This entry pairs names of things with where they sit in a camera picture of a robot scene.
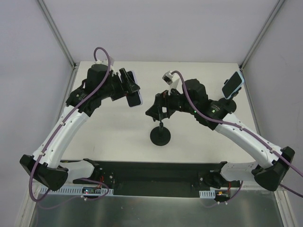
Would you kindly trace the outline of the phone with blue case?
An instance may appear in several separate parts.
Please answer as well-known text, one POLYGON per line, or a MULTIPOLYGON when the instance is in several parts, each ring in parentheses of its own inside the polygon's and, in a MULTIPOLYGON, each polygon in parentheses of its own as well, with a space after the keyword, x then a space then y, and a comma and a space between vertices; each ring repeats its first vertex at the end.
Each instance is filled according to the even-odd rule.
POLYGON ((225 99, 230 99, 234 93, 236 93, 241 86, 244 84, 244 78, 239 71, 234 72, 234 74, 225 81, 222 87, 222 93, 225 99))

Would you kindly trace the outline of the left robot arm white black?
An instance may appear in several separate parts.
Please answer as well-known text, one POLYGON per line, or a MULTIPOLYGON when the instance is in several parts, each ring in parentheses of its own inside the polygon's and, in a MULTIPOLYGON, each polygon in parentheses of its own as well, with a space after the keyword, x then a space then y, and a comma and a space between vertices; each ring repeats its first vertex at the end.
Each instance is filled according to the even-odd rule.
POLYGON ((130 107, 143 103, 140 87, 133 71, 124 68, 115 72, 107 64, 93 64, 81 85, 69 95, 63 113, 42 143, 32 154, 23 155, 20 164, 25 171, 51 191, 59 190, 66 182, 84 178, 95 184, 100 179, 100 165, 88 158, 63 163, 62 156, 80 127, 101 106, 102 100, 126 97, 130 107))

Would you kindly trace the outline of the black phone stand round base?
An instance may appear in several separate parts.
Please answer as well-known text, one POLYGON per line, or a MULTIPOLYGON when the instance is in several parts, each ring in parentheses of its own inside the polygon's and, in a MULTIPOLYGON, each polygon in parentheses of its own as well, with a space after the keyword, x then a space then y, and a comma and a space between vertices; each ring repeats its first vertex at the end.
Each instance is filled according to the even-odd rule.
POLYGON ((168 128, 164 126, 162 120, 159 125, 154 127, 150 132, 150 140, 156 146, 165 146, 170 142, 171 133, 168 128))

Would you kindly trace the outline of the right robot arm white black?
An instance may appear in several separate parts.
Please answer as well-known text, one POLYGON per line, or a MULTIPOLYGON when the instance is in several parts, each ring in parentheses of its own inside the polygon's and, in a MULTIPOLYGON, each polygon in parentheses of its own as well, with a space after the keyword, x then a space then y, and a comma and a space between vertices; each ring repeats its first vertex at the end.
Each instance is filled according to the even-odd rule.
POLYGON ((171 88, 157 93, 145 114, 161 122, 175 112, 189 113, 201 125, 227 137, 254 159, 250 163, 221 162, 220 168, 204 175, 205 184, 221 188, 231 181, 253 181, 268 191, 276 191, 295 151, 290 147, 281 148, 252 132, 234 114, 236 103, 232 99, 209 99, 205 86, 197 79, 184 81, 182 90, 180 93, 171 88))

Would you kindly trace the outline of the phone with purple case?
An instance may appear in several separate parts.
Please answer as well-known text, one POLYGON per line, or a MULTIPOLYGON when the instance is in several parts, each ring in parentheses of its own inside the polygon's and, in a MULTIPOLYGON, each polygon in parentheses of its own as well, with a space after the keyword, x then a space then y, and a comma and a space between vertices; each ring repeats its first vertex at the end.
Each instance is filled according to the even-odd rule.
MULTIPOLYGON (((130 78, 135 82, 135 84, 138 85, 135 73, 132 70, 128 71, 127 73, 130 76, 130 78)), ((127 95, 126 99, 130 108, 140 106, 143 104, 142 95, 139 90, 132 94, 127 95)))

